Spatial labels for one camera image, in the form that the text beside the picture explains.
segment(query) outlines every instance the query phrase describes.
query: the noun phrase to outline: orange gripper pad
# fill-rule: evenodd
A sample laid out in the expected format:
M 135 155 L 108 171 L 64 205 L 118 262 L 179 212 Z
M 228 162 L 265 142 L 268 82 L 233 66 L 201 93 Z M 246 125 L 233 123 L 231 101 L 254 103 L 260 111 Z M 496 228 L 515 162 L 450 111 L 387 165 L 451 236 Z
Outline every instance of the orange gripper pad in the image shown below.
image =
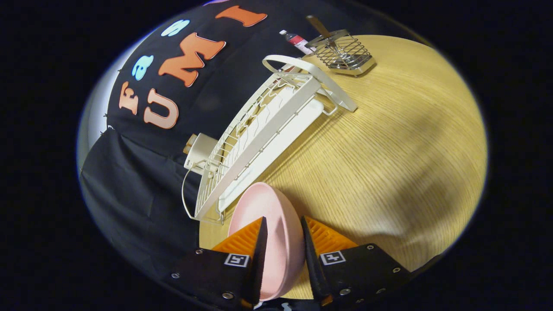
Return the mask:
M 261 228 L 263 217 L 254 220 L 249 225 L 236 231 L 233 235 L 224 239 L 213 248 L 214 251 L 223 253 L 233 253 L 239 255 L 249 255 L 253 258 L 257 236 Z
M 320 254 L 336 252 L 358 246 L 350 239 L 339 234 L 322 223 L 305 216 L 305 220 L 311 233 L 311 239 L 315 246 L 317 257 Z

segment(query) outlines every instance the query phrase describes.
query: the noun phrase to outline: pink bowl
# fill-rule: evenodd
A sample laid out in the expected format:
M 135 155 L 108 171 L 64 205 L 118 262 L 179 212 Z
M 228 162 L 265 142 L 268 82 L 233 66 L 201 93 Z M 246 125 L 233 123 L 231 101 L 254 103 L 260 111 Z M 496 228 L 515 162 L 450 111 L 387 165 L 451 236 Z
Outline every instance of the pink bowl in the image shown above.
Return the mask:
M 267 249 L 259 300 L 266 301 L 292 289 L 304 265 L 305 245 L 296 210 L 284 194 L 266 183 L 255 183 L 244 191 L 228 235 L 261 216 L 267 218 Z

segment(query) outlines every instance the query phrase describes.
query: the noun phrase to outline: light wood surface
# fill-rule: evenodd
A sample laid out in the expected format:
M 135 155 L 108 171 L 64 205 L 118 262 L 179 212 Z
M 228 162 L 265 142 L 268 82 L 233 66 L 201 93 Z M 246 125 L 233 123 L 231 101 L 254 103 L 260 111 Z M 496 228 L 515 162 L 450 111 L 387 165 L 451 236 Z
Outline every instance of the light wood surface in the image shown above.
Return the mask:
M 321 115 L 259 178 L 352 241 L 376 243 L 413 271 L 451 246 L 479 202 L 487 168 L 483 121 L 467 85 L 438 52 L 413 41 L 356 35 L 377 62 L 355 78 L 314 55 L 357 103 Z M 228 233 L 202 222 L 200 247 Z M 312 299 L 307 268 L 284 297 Z

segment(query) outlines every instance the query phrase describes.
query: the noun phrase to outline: white wire dish rack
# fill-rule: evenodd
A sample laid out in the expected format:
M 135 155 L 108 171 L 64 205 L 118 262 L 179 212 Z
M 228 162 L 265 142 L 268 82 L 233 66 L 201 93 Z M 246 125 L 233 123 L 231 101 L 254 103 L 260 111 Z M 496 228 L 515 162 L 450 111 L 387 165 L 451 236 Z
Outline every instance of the white wire dish rack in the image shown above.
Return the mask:
M 278 61 L 306 73 L 277 70 L 268 61 Z M 268 55 L 262 63 L 273 74 L 238 111 L 221 138 L 216 140 L 200 133 L 189 141 L 182 204 L 191 219 L 223 224 L 224 210 L 320 114 L 329 116 L 338 106 L 352 112 L 357 108 L 351 98 L 313 64 L 283 55 Z M 334 109 L 325 111 L 323 104 L 315 99 L 316 93 L 328 97 Z M 193 214 L 184 198 L 186 177 L 191 171 L 201 175 Z

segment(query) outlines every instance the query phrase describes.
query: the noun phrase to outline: screw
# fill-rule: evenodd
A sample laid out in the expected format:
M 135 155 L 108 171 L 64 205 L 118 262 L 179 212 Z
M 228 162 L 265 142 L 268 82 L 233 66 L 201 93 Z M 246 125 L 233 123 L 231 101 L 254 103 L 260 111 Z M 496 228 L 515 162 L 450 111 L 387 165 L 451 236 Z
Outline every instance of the screw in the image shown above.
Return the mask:
M 230 300 L 230 299 L 233 299 L 233 298 L 234 298 L 234 295 L 231 294 L 231 293 L 229 293 L 229 292 L 224 292 L 224 293 L 223 293 L 223 298 L 224 298 L 224 299 Z

